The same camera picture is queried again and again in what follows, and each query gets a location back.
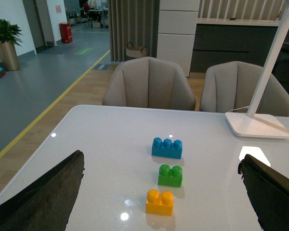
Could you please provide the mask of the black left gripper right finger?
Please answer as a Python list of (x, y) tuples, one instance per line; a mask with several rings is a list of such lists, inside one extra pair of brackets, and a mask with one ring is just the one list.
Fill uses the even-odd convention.
[(238, 165), (250, 203), (264, 231), (289, 231), (289, 178), (250, 154)]

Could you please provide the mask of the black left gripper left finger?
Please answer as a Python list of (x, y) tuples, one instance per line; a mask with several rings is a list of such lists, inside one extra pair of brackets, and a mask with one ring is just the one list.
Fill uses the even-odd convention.
[(0, 231), (64, 231), (83, 178), (77, 150), (0, 205)]

